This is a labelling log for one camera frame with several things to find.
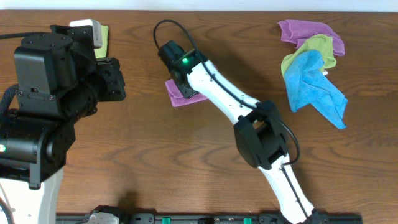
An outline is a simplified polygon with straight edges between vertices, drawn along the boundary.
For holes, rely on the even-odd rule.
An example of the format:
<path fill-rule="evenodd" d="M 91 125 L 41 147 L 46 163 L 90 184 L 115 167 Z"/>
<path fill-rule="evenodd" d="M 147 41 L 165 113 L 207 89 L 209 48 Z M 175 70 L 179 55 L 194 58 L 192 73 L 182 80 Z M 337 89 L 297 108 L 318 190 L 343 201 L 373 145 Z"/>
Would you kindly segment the folded green cloth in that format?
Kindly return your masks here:
<path fill-rule="evenodd" d="M 101 26 L 101 36 L 102 36 L 102 47 L 95 49 L 96 58 L 106 58 L 108 53 L 108 37 L 109 37 L 109 27 Z"/>

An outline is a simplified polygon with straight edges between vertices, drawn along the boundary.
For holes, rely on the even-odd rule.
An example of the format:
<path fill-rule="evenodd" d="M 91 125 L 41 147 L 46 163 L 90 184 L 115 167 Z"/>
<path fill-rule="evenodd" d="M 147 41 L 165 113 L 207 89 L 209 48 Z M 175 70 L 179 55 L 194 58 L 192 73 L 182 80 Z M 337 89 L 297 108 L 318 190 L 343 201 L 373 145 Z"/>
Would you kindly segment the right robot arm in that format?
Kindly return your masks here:
<path fill-rule="evenodd" d="M 240 155 L 265 176 L 283 217 L 289 223 L 321 223 L 292 170 L 287 137 L 293 133 L 275 105 L 243 93 L 196 49 L 186 52 L 171 40 L 159 47 L 158 55 L 184 98 L 201 93 L 232 122 Z"/>

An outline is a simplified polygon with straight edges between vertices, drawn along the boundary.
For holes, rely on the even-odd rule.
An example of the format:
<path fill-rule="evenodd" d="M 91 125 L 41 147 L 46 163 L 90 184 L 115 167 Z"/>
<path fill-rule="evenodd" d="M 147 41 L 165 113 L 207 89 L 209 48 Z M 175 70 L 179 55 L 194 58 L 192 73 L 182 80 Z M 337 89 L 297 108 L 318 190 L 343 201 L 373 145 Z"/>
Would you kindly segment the blue cloth in pile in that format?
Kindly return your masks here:
<path fill-rule="evenodd" d="M 317 50 L 297 55 L 284 73 L 290 109 L 293 112 L 312 105 L 338 129 L 345 129 L 343 121 L 348 99 L 320 71 L 324 61 Z"/>

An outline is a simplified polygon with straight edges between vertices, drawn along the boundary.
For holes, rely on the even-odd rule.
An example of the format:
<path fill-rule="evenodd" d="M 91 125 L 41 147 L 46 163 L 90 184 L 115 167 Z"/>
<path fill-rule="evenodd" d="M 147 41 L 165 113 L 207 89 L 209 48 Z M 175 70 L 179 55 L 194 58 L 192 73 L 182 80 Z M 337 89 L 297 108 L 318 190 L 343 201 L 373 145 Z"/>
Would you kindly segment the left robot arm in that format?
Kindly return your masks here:
<path fill-rule="evenodd" d="M 83 27 L 27 34 L 15 50 L 18 83 L 1 100 L 2 223 L 55 223 L 76 123 L 125 99 L 119 61 L 95 47 Z"/>

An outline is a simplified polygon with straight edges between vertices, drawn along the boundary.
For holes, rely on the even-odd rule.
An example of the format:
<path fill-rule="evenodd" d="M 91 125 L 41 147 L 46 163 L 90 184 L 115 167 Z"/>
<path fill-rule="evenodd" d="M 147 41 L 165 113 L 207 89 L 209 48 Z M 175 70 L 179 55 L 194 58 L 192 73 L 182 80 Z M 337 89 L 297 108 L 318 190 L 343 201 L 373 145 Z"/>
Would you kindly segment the green cloth in pile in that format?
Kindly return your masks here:
<path fill-rule="evenodd" d="M 325 34 L 305 40 L 294 53 L 282 59 L 280 69 L 284 81 L 298 80 L 308 72 L 323 75 L 326 68 L 333 68 L 337 64 L 333 51 L 333 38 Z"/>

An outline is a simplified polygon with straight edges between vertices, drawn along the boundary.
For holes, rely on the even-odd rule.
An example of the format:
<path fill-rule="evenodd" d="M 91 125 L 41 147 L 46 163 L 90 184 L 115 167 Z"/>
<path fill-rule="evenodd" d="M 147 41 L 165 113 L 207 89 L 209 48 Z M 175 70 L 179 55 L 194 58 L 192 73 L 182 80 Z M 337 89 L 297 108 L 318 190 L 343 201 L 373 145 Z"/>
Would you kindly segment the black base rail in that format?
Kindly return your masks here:
<path fill-rule="evenodd" d="M 125 223 L 125 224 L 283 224 L 280 213 L 260 215 L 159 215 L 127 213 L 118 207 L 100 205 L 85 215 L 57 215 L 56 223 Z"/>

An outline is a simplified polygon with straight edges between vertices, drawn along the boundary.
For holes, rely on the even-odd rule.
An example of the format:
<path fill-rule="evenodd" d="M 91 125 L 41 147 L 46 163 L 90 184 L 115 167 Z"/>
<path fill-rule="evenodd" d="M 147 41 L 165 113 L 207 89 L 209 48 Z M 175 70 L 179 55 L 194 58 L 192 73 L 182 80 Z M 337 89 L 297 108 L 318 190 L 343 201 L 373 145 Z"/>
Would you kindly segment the purple cloth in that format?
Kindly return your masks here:
<path fill-rule="evenodd" d="M 345 45 L 341 37 L 333 29 L 322 22 L 287 19 L 277 23 L 281 29 L 281 41 L 289 42 L 301 47 L 304 42 L 314 35 L 323 34 L 333 38 L 333 53 L 344 56 Z"/>
<path fill-rule="evenodd" d="M 165 82 L 165 87 L 169 94 L 171 104 L 175 108 L 198 103 L 201 101 L 206 101 L 208 99 L 205 95 L 201 94 L 200 92 L 199 92 L 199 94 L 193 96 L 192 98 L 185 99 L 182 96 L 182 94 L 179 92 L 174 80 L 172 79 L 172 76 L 171 76 L 171 79 L 169 79 Z"/>

